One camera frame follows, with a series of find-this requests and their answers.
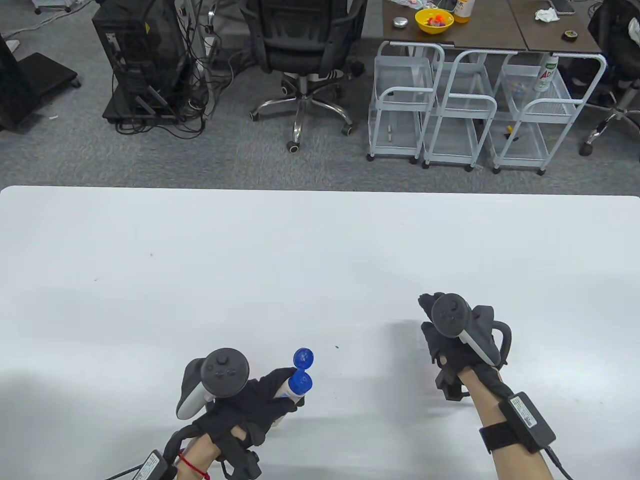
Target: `metal cart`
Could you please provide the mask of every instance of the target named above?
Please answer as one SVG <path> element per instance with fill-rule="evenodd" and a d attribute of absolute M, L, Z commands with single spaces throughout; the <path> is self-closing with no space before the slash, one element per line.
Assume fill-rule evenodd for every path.
<path fill-rule="evenodd" d="M 510 56 L 505 58 L 498 80 L 493 89 L 496 97 L 504 92 L 508 111 L 499 111 L 489 129 L 486 145 L 493 161 L 493 173 L 500 173 L 503 166 L 536 167 L 538 175 L 544 175 L 564 137 L 589 99 L 607 61 L 602 55 L 558 53 L 562 58 L 592 58 L 600 63 L 593 82 L 581 99 L 573 99 L 567 90 L 562 75 L 556 72 L 549 89 L 532 99 L 527 98 L 529 87 L 536 79 L 538 65 L 510 65 Z M 547 149 L 540 124 L 565 125 L 556 143 Z"/>
<path fill-rule="evenodd" d="M 433 50 L 438 59 L 435 75 L 427 56 L 382 55 L 388 45 Z M 368 161 L 378 154 L 408 155 L 411 163 L 418 163 L 443 63 L 444 50 L 437 44 L 382 42 L 375 59 L 369 104 Z"/>
<path fill-rule="evenodd" d="M 42 13 L 41 8 L 63 8 L 65 12 L 71 12 L 71 7 L 74 3 L 77 3 L 78 0 L 31 0 L 33 2 L 33 6 L 36 8 L 36 15 L 40 15 Z"/>
<path fill-rule="evenodd" d="M 510 57 L 516 53 L 466 50 L 453 62 L 444 63 L 442 78 L 436 89 L 437 121 L 434 127 L 428 125 L 424 137 L 422 168 L 429 168 L 435 162 L 464 164 L 468 172 L 474 169 L 498 108 L 484 65 L 486 57 L 489 54 Z M 479 138 L 475 126 L 478 120 L 484 124 Z"/>

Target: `hand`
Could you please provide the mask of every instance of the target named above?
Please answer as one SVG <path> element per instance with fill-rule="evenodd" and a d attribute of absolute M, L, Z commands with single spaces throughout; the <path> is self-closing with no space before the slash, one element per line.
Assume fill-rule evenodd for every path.
<path fill-rule="evenodd" d="M 247 433 L 242 442 L 244 448 L 260 445 L 274 421 L 305 404 L 304 398 L 297 405 L 289 398 L 273 398 L 295 372 L 293 367 L 275 369 L 260 380 L 249 380 L 237 395 L 216 399 L 213 407 L 193 424 L 207 433 L 214 444 L 234 426 L 239 426 Z"/>
<path fill-rule="evenodd" d="M 444 293 L 436 292 L 433 295 L 424 293 L 418 298 L 418 304 L 427 314 L 429 320 L 431 318 L 431 309 L 436 300 L 444 295 Z M 482 358 L 467 344 L 460 339 L 450 339 L 442 335 L 431 322 L 424 322 L 421 326 L 427 345 L 429 346 L 429 354 L 432 362 L 438 362 L 438 366 L 443 369 L 450 370 L 453 374 L 458 375 L 462 370 L 474 365 L 483 364 Z"/>

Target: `black mesh office chair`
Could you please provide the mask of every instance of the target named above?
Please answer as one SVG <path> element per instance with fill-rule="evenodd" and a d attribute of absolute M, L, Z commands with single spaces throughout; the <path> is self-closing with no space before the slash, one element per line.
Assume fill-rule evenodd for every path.
<path fill-rule="evenodd" d="M 287 143 L 289 152 L 300 148 L 300 133 L 305 110 L 316 105 L 340 115 L 342 133 L 351 134 L 353 122 L 340 106 L 318 99 L 316 94 L 336 85 L 332 78 L 341 69 L 351 43 L 362 29 L 366 0 L 353 0 L 347 12 L 347 0 L 241 0 L 240 10 L 251 35 L 253 54 L 267 73 L 283 72 L 284 97 L 267 100 L 251 113 L 257 121 L 259 112 L 271 105 L 295 104 L 293 137 Z M 326 78 L 310 86 L 309 76 Z"/>
<path fill-rule="evenodd" d="M 598 39 L 602 54 L 607 58 L 609 68 L 606 74 L 611 92 L 617 90 L 620 81 L 630 82 L 629 87 L 619 93 L 620 99 L 611 108 L 596 108 L 607 110 L 605 118 L 589 133 L 580 146 L 583 157 L 593 152 L 593 142 L 604 133 L 614 120 L 625 120 L 640 131 L 640 124 L 630 114 L 638 114 L 640 110 L 631 110 L 629 106 L 640 89 L 640 47 L 629 37 L 628 25 L 630 20 L 640 19 L 640 0 L 604 0 L 589 23 L 589 31 Z M 588 77 L 590 65 L 582 65 L 581 70 Z"/>

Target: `blue bottle cap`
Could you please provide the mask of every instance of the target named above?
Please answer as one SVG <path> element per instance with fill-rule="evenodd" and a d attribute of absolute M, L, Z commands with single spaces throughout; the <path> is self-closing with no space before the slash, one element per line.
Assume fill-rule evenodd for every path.
<path fill-rule="evenodd" d="M 299 370 L 307 370 L 314 363 L 314 353 L 308 348 L 299 348 L 293 354 L 293 366 Z"/>
<path fill-rule="evenodd" d="M 311 380 L 311 377 L 307 372 L 303 372 L 302 370 L 296 371 L 289 378 L 289 388 L 293 393 L 298 396 L 305 395 L 311 387 L 314 386 L 314 382 Z"/>

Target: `forearm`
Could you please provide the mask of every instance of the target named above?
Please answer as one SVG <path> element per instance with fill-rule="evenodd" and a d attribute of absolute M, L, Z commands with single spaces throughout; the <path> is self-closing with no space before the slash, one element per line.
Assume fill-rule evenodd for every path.
<path fill-rule="evenodd" d="M 462 371 L 460 380 L 467 387 L 484 427 L 506 421 L 498 407 L 499 398 L 480 382 L 473 370 Z M 529 453 L 525 447 L 517 444 L 495 450 L 492 455 L 500 480 L 553 480 L 540 452 Z"/>
<path fill-rule="evenodd" d="M 240 427 L 233 427 L 231 434 L 240 440 L 246 438 L 246 433 Z M 190 441 L 182 454 L 184 459 L 201 472 L 206 472 L 216 458 L 220 456 L 220 449 L 216 447 L 209 435 L 202 435 Z M 177 480 L 201 480 L 202 475 L 193 470 L 183 461 L 178 460 Z"/>

